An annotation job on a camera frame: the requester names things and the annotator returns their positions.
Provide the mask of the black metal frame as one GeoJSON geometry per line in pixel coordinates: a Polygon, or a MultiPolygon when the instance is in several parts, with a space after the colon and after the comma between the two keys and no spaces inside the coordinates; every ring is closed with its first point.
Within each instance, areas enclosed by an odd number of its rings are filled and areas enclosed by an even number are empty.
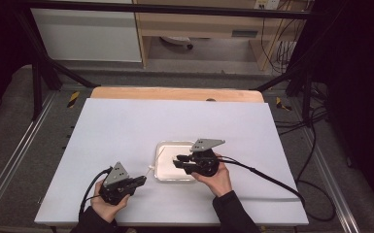
{"type": "Polygon", "coordinates": [[[46,52],[43,43],[39,40],[40,33],[35,32],[24,12],[30,9],[45,10],[69,10],[86,12],[119,12],[119,13],[144,13],[144,14],[168,14],[168,15],[193,15],[216,17],[258,17],[258,18],[284,18],[284,19],[315,19],[319,13],[291,12],[278,10],[244,10],[237,8],[217,8],[198,6],[175,6],[154,4],[126,4],[82,1],[55,1],[55,0],[15,0],[12,2],[12,10],[17,21],[21,25],[24,35],[31,46],[33,60],[40,64],[47,73],[42,73],[44,79],[50,83],[50,88],[59,88],[59,78],[54,73],[59,71],[70,79],[85,87],[95,88],[96,83],[85,80],[81,76],[70,71],[60,63],[54,61],[46,52]]]}

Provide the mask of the light wooden desk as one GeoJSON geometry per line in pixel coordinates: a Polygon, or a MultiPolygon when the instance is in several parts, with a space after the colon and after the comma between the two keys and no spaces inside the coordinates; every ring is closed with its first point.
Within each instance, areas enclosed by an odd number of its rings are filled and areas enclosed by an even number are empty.
{"type": "MultiPolygon", "coordinates": [[[[198,6],[217,8],[255,8],[255,0],[133,0],[135,4],[198,6]]],[[[280,0],[279,11],[309,12],[312,0],[280,0]]],[[[289,28],[290,19],[258,17],[216,17],[193,15],[136,15],[140,35],[147,37],[239,38],[250,42],[258,68],[270,67],[274,47],[279,41],[295,41],[303,27],[289,28]]]]}

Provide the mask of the square metal tray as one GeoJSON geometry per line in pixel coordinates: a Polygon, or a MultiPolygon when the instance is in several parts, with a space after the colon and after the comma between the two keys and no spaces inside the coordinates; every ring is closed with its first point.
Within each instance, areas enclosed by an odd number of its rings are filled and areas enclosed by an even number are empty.
{"type": "Polygon", "coordinates": [[[164,183],[193,183],[194,178],[184,169],[176,168],[173,161],[179,154],[189,155],[193,142],[163,141],[157,144],[154,160],[154,176],[164,183]]]}

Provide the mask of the white board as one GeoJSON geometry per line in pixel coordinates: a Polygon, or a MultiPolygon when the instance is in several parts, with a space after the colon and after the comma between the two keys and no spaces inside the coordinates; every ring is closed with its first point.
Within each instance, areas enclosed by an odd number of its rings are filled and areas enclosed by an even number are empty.
{"type": "Polygon", "coordinates": [[[123,225],[216,225],[213,195],[202,183],[164,183],[153,165],[163,141],[219,139],[215,151],[236,159],[232,185],[260,225],[308,222],[292,194],[294,181],[269,106],[265,103],[89,98],[35,217],[46,225],[74,224],[90,182],[121,162],[146,183],[118,214],[123,225]]]}

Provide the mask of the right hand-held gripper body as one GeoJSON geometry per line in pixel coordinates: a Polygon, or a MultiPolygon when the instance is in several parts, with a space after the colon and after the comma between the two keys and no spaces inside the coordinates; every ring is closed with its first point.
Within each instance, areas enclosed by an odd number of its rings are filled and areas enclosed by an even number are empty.
{"type": "Polygon", "coordinates": [[[220,162],[213,152],[213,148],[225,143],[225,140],[198,139],[191,147],[188,156],[187,173],[197,173],[205,177],[212,177],[218,172],[220,162]]]}

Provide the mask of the wooden table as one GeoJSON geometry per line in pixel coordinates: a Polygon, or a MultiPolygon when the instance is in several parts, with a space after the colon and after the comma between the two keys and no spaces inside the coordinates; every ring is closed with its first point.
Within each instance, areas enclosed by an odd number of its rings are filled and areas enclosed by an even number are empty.
{"type": "Polygon", "coordinates": [[[259,91],[211,88],[98,86],[91,98],[263,103],[259,91]]]}

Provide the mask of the office chair base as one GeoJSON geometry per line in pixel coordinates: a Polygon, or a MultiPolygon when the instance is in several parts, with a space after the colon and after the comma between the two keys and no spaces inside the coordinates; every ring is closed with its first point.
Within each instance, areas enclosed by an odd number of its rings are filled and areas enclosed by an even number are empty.
{"type": "Polygon", "coordinates": [[[162,40],[178,46],[186,46],[188,50],[193,49],[193,44],[188,37],[162,37],[162,40]]]}

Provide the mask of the person's right hand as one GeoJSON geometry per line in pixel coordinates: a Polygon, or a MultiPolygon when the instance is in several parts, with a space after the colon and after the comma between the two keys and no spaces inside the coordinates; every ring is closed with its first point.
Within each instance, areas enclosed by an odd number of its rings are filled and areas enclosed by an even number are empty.
{"type": "Polygon", "coordinates": [[[217,197],[222,197],[232,190],[229,171],[223,162],[219,164],[217,173],[212,177],[205,177],[198,173],[191,174],[197,181],[206,184],[212,193],[217,197]]]}

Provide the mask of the person's left hand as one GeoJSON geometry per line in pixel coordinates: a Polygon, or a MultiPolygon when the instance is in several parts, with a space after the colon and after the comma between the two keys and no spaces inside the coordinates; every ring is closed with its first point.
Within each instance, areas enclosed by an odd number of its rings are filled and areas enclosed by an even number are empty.
{"type": "Polygon", "coordinates": [[[130,195],[125,195],[117,205],[106,203],[99,196],[102,183],[102,181],[99,181],[95,184],[94,197],[90,200],[90,206],[102,219],[111,223],[115,219],[117,213],[127,206],[130,195]]]}

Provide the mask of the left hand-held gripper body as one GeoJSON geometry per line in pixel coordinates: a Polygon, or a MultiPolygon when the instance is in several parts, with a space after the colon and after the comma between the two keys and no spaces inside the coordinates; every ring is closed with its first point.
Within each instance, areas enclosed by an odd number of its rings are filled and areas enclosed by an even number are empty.
{"type": "Polygon", "coordinates": [[[99,194],[106,203],[117,205],[128,194],[128,186],[132,181],[123,165],[118,162],[101,184],[99,194]]]}

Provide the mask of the white power strip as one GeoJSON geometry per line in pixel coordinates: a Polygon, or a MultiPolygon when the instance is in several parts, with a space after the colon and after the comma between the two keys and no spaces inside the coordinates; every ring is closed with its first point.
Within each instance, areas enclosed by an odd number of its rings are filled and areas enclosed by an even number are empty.
{"type": "Polygon", "coordinates": [[[261,10],[277,10],[280,0],[255,0],[255,8],[261,10]]]}

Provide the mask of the yellow black tape strip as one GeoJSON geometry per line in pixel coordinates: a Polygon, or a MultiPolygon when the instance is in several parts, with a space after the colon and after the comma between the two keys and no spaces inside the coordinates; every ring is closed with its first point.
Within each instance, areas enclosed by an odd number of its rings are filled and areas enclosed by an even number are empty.
{"type": "Polygon", "coordinates": [[[276,107],[278,109],[283,109],[283,110],[286,110],[286,111],[292,111],[292,107],[284,105],[283,102],[282,102],[282,99],[280,97],[276,97],[276,107]]]}
{"type": "Polygon", "coordinates": [[[67,108],[73,108],[78,97],[80,95],[80,92],[79,91],[74,91],[68,101],[68,104],[67,104],[67,108]]]}

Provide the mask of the aluminium floor rail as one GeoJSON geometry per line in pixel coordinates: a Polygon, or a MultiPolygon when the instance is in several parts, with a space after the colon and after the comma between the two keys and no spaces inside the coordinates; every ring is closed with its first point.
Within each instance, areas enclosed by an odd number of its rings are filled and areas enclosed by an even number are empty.
{"type": "Polygon", "coordinates": [[[38,114],[37,118],[32,120],[28,125],[26,132],[23,134],[20,142],[17,144],[16,149],[11,154],[9,161],[4,167],[3,171],[0,174],[0,199],[5,192],[7,186],[9,185],[14,173],[17,170],[18,165],[21,163],[21,160],[27,153],[31,143],[33,142],[37,132],[39,131],[41,125],[46,119],[52,103],[57,95],[57,91],[51,91],[46,97],[43,110],[38,114]]]}
{"type": "Polygon", "coordinates": [[[345,233],[359,233],[359,227],[357,225],[356,219],[349,208],[349,205],[341,191],[338,182],[333,176],[327,162],[323,157],[322,150],[319,147],[318,141],[314,132],[311,128],[304,128],[303,133],[309,146],[312,149],[312,158],[315,161],[317,169],[323,180],[326,191],[332,199],[334,204],[336,214],[344,229],[345,233]]]}

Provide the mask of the white cabinet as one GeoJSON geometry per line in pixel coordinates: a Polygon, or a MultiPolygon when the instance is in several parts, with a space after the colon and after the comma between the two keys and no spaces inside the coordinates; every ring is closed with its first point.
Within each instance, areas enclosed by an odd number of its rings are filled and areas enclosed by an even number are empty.
{"type": "Polygon", "coordinates": [[[141,62],[133,13],[32,9],[55,60],[141,62]]]}

